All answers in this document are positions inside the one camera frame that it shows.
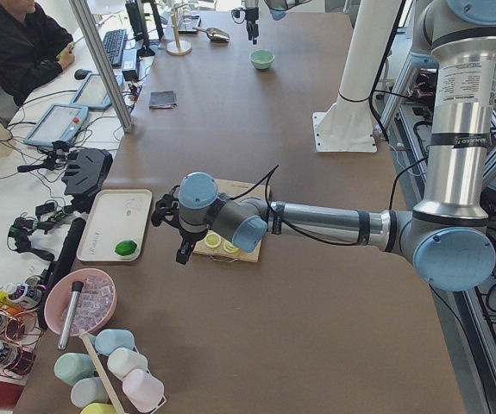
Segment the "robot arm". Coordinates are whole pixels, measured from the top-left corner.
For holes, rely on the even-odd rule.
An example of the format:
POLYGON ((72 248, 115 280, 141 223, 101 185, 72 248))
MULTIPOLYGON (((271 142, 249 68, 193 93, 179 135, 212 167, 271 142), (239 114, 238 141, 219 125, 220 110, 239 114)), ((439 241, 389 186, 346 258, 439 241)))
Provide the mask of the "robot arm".
POLYGON ((496 263, 480 206, 496 92, 496 1, 419 1, 411 63, 438 66, 423 199, 409 211, 342 210, 220 192, 205 172, 186 175, 155 205, 186 263, 215 232, 253 251, 266 233, 295 232, 336 246, 374 246, 405 257, 436 288, 461 292, 490 276, 496 263))
MULTIPOLYGON (((308 3, 308 0, 265 0, 271 17, 278 21, 286 16, 289 9, 308 3)), ((259 37, 258 20, 260 18, 260 7, 258 0, 241 1, 241 6, 232 9, 231 17, 236 24, 245 23, 248 39, 256 45, 259 37)))

